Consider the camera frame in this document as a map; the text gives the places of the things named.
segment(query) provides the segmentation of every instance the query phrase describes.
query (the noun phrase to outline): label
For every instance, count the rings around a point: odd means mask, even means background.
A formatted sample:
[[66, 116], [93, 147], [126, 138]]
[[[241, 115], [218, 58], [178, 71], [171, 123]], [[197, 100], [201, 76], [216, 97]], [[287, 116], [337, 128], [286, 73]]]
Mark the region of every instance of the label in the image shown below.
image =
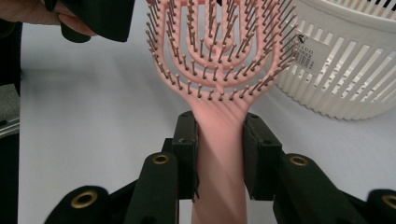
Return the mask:
[[[286, 43], [293, 37], [294, 35], [289, 36], [286, 39]], [[295, 37], [294, 41], [291, 41], [286, 46], [286, 49], [291, 48], [293, 44], [292, 42], [295, 42], [296, 40], [298, 45], [295, 48], [297, 48], [298, 51], [294, 56], [296, 58], [294, 63], [313, 76], [318, 75], [329, 57], [331, 51], [330, 47], [309, 35], [299, 34]]]

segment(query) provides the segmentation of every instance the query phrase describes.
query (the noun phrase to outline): hairbrush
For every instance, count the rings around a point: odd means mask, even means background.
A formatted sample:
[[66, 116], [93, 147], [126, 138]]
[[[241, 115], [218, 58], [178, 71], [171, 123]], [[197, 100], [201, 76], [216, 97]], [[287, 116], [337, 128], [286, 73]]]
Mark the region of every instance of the hairbrush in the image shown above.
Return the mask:
[[200, 185], [191, 223], [248, 222], [243, 122], [296, 52], [291, 0], [223, 0], [221, 5], [214, 0], [148, 5], [146, 33], [155, 67], [190, 105], [199, 126]]

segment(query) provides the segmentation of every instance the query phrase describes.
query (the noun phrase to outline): white backdrop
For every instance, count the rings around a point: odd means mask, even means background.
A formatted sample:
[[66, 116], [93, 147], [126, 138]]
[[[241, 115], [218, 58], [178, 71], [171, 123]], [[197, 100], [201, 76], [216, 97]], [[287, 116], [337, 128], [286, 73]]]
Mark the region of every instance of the white backdrop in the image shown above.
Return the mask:
[[[57, 26], [25, 24], [21, 82], [21, 224], [43, 223], [69, 191], [110, 193], [138, 178], [144, 159], [172, 137], [186, 103], [157, 77], [146, 43], [145, 1], [136, 1], [130, 38], [65, 40]], [[365, 199], [396, 189], [396, 110], [363, 121], [329, 119], [273, 88], [250, 112], [286, 152], [300, 153], [343, 191]], [[272, 203], [248, 202], [249, 223], [276, 223]], [[191, 202], [181, 204], [189, 223]]]

